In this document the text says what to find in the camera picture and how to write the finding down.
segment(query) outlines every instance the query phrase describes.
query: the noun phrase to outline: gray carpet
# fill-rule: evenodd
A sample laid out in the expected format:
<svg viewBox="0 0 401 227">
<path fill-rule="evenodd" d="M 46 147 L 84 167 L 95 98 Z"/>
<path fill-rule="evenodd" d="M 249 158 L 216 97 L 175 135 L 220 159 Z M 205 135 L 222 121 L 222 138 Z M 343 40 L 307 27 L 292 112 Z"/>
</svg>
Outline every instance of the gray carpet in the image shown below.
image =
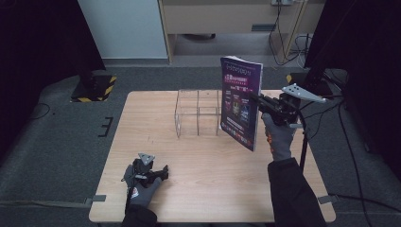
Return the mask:
<svg viewBox="0 0 401 227">
<path fill-rule="evenodd" d="M 0 169 L 0 201 L 70 201 L 92 198 L 106 162 L 126 96 L 130 91 L 220 89 L 218 67 L 130 67 L 109 68 L 117 76 L 106 101 L 74 103 L 70 95 L 78 77 L 45 88 L 39 104 L 21 132 L 13 151 Z M 264 68 L 262 89 L 287 85 L 286 75 L 300 68 Z M 303 110 L 309 116 L 340 102 L 312 104 Z M 401 183 L 380 155 L 364 150 L 352 117 L 343 108 L 341 116 L 357 159 L 365 198 L 401 209 Z M 102 125 L 113 123 L 107 137 Z M 313 155 L 330 193 L 359 197 L 357 177 L 340 126 L 338 109 L 307 119 Z M 367 202 L 373 226 L 399 226 L 400 213 Z M 334 203 L 337 219 L 330 227 L 368 226 L 361 202 L 340 198 Z M 0 226 L 96 226 L 88 219 L 89 208 L 42 208 L 1 206 Z"/>
</svg>

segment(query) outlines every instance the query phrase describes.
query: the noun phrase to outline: black sleeve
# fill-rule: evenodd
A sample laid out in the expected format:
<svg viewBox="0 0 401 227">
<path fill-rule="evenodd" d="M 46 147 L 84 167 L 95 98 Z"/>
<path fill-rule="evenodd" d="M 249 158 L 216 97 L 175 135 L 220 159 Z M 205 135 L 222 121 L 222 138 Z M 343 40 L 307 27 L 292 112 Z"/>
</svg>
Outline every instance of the black sleeve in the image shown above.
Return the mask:
<svg viewBox="0 0 401 227">
<path fill-rule="evenodd" d="M 147 208 L 140 205 L 131 205 L 127 209 L 122 227 L 154 227 L 157 216 Z"/>
<path fill-rule="evenodd" d="M 268 166 L 276 227 L 327 226 L 318 200 L 294 158 Z"/>
</svg>

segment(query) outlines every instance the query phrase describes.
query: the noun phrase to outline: desk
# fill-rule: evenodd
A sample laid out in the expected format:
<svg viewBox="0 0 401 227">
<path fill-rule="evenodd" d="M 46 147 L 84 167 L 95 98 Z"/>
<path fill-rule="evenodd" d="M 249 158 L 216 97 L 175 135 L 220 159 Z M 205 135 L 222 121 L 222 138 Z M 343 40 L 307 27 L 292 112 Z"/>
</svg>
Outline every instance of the desk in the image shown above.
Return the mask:
<svg viewBox="0 0 401 227">
<path fill-rule="evenodd" d="M 282 6 L 281 35 L 274 28 L 278 7 L 271 0 L 158 0 L 165 33 L 166 49 L 173 59 L 177 34 L 271 32 L 272 47 L 280 62 L 285 62 L 299 33 L 313 33 L 325 0 L 294 1 Z"/>
<path fill-rule="evenodd" d="M 126 167 L 139 152 L 155 155 L 153 170 L 169 166 L 169 179 L 156 191 L 149 209 L 159 222 L 274 222 L 267 166 L 272 161 L 258 124 L 256 151 L 251 152 L 223 131 L 218 135 L 182 134 L 178 138 L 174 111 L 177 91 L 131 92 L 121 115 L 89 218 L 93 222 L 121 222 L 124 218 Z M 280 91 L 263 91 L 278 96 Z M 292 143 L 300 157 L 302 132 Z M 317 197 L 327 195 L 310 150 L 305 177 Z M 331 203 L 321 205 L 326 221 L 335 219 Z"/>
</svg>

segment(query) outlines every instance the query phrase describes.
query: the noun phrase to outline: wall socket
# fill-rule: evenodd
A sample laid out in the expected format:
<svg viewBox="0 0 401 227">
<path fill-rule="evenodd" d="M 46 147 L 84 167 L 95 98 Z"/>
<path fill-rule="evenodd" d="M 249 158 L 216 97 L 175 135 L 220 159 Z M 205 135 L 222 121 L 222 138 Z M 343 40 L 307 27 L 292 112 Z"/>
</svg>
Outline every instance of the wall socket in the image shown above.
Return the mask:
<svg viewBox="0 0 401 227">
<path fill-rule="evenodd" d="M 279 2 L 281 6 L 290 6 L 294 4 L 294 0 L 271 0 L 273 6 L 278 6 Z"/>
</svg>

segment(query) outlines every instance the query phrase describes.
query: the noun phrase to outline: purple magazine cover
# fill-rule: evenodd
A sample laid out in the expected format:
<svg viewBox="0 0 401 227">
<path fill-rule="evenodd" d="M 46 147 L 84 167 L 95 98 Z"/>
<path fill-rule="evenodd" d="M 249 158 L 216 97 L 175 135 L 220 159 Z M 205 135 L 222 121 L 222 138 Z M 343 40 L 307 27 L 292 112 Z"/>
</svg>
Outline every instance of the purple magazine cover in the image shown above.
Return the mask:
<svg viewBox="0 0 401 227">
<path fill-rule="evenodd" d="M 257 103 L 249 92 L 260 95 L 263 64 L 243 61 L 234 56 L 223 57 L 221 128 L 245 148 L 256 145 Z"/>
</svg>

